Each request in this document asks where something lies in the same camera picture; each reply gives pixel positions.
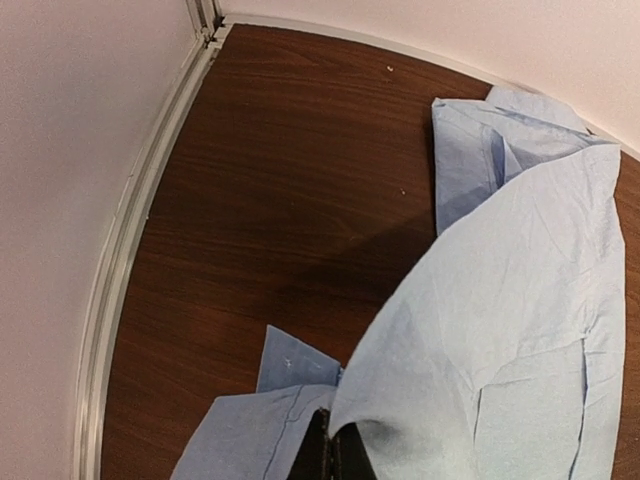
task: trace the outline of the wood grain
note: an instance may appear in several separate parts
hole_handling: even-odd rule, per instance
[[[213,399],[254,390],[269,323],[346,363],[435,236],[432,101],[488,91],[363,45],[233,28],[136,257],[107,399],[105,480],[169,478]],[[618,479],[640,478],[639,180],[640,164],[625,158]]]

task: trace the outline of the white wall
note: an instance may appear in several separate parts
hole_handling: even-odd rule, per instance
[[[69,478],[92,281],[193,45],[183,0],[0,1],[0,478]]]
[[[640,151],[638,0],[220,0],[382,37],[525,84]]]

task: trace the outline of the brown wood surface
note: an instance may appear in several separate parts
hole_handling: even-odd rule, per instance
[[[218,395],[253,391],[273,324],[346,362],[434,239],[430,105],[479,81],[234,27],[156,195],[118,332],[103,479],[168,479]],[[628,340],[616,479],[640,478],[640,164],[617,190]]]

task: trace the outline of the light blue shirt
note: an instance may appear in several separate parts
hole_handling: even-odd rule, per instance
[[[311,415],[379,480],[611,476],[624,360],[618,146],[548,97],[433,104],[438,240],[338,363],[269,329],[173,480],[283,480]]]

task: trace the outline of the wrinkled fabric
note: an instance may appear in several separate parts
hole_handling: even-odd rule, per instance
[[[608,479],[624,359],[616,145],[494,88],[436,100],[441,234],[358,345],[330,433],[380,480]]]

